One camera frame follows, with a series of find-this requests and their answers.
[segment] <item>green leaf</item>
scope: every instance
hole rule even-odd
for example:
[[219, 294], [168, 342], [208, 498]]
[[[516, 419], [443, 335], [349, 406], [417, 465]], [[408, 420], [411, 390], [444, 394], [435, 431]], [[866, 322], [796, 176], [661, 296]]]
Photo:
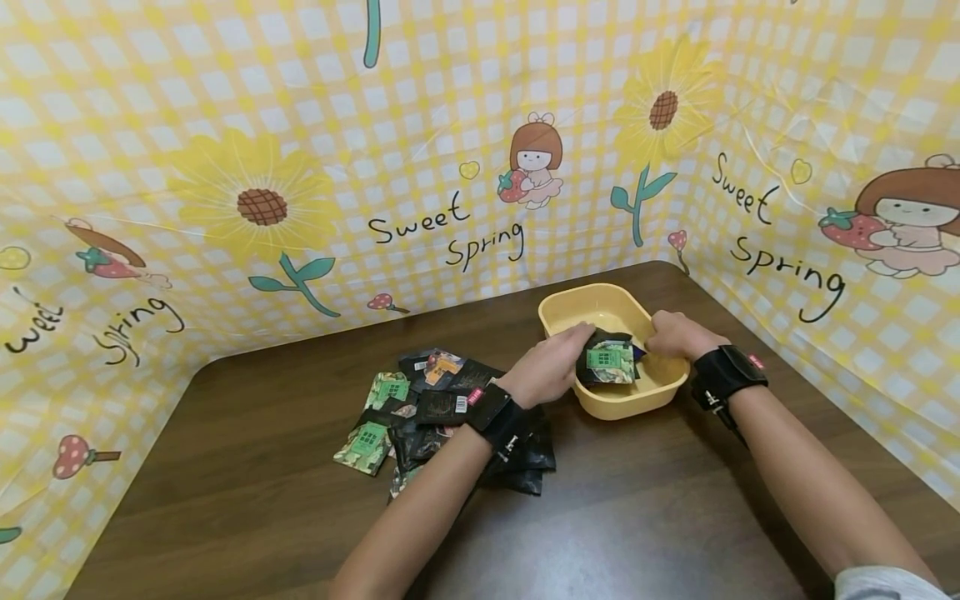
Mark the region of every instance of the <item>green leaf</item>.
[[297, 289], [297, 288], [291, 288], [289, 286], [283, 285], [273, 277], [250, 276], [250, 277], [247, 277], [247, 279], [250, 280], [250, 285], [260, 290], [261, 292], [279, 292], [280, 290], [296, 290]]
[[665, 175], [659, 176], [658, 178], [653, 180], [649, 185], [645, 185], [643, 187], [642, 192], [640, 190], [637, 190], [637, 193], [636, 193], [637, 201], [639, 202], [641, 200], [650, 200], [651, 198], [653, 198], [654, 196], [662, 192], [663, 188], [666, 187], [667, 184], [669, 184], [670, 181], [672, 181], [676, 177], [677, 177], [676, 173], [667, 173]]
[[859, 213], [855, 210], [844, 210], [843, 212], [837, 212], [833, 208], [827, 209], [827, 216], [820, 220], [817, 225], [820, 228], [828, 228], [831, 225], [842, 229], [844, 231], [849, 231], [853, 229], [853, 218]]
[[505, 189], [511, 189], [514, 187], [514, 181], [510, 179], [513, 175], [513, 171], [507, 171], [500, 176], [500, 185], [496, 188], [497, 195], [499, 195]]
[[639, 179], [639, 182], [638, 182], [637, 185], [636, 185], [636, 190], [637, 190], [637, 191], [639, 191], [640, 189], [642, 189], [642, 188], [644, 188], [644, 187], [647, 186], [647, 176], [648, 176], [648, 175], [650, 175], [650, 163], [649, 163], [649, 162], [647, 163], [647, 166], [643, 167], [643, 171], [640, 173], [640, 179]]
[[634, 210], [633, 207], [630, 206], [630, 194], [619, 185], [615, 185], [613, 189], [610, 190], [610, 204], [612, 204], [614, 208], [626, 210], [627, 212], [633, 212]]
[[23, 530], [19, 527], [8, 527], [0, 529], [0, 543], [10, 543], [20, 537]]
[[312, 281], [326, 275], [333, 269], [335, 258], [315, 258], [297, 269], [297, 279]]

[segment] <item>plastic backdrop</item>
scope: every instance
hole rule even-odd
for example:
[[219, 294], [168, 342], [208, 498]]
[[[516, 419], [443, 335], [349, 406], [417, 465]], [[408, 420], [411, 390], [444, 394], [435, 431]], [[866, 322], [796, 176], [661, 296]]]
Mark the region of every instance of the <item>plastic backdrop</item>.
[[6, 0], [0, 34], [0, 596], [64, 594], [204, 364], [648, 260], [960, 508], [952, 0]]

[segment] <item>hand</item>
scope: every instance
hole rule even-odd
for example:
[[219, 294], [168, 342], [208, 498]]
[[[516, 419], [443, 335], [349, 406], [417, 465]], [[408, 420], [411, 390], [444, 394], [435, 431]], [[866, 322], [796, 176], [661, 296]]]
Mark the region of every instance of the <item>hand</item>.
[[543, 340], [527, 350], [496, 385], [525, 410], [563, 396], [577, 377], [577, 358], [595, 328], [580, 323]]
[[730, 343], [727, 338], [691, 321], [684, 313], [657, 311], [654, 329], [656, 333], [647, 340], [648, 350], [671, 358], [682, 357], [690, 362]]

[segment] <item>green label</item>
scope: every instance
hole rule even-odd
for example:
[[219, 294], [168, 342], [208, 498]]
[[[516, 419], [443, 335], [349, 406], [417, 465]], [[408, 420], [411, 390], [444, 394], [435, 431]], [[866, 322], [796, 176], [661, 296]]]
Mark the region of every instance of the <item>green label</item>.
[[407, 392], [410, 390], [410, 382], [403, 381], [394, 381], [387, 380], [380, 383], [380, 387], [376, 390], [376, 399], [377, 401], [384, 401], [388, 397], [394, 397], [397, 400], [407, 399]]
[[387, 435], [387, 428], [377, 423], [364, 423], [357, 432], [357, 437], [350, 446], [350, 452], [361, 456], [370, 456], [383, 442]]
[[588, 369], [620, 369], [620, 353], [615, 350], [587, 350]]

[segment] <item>sunflower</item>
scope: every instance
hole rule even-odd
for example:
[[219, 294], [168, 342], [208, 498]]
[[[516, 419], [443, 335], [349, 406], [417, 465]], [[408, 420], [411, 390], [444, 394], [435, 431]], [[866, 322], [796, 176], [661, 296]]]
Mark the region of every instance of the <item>sunflower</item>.
[[183, 176], [167, 181], [183, 201], [180, 218], [237, 257], [275, 262], [283, 251], [315, 249], [336, 232], [339, 208], [323, 199], [330, 180], [308, 153], [284, 156], [272, 135], [251, 139], [228, 129], [219, 142], [197, 135], [170, 160]]
[[719, 62], [705, 63], [707, 52], [707, 44], [683, 36], [632, 61], [623, 106], [613, 114], [621, 125], [613, 142], [621, 166], [656, 171], [710, 129], [705, 113], [718, 97], [712, 83]]

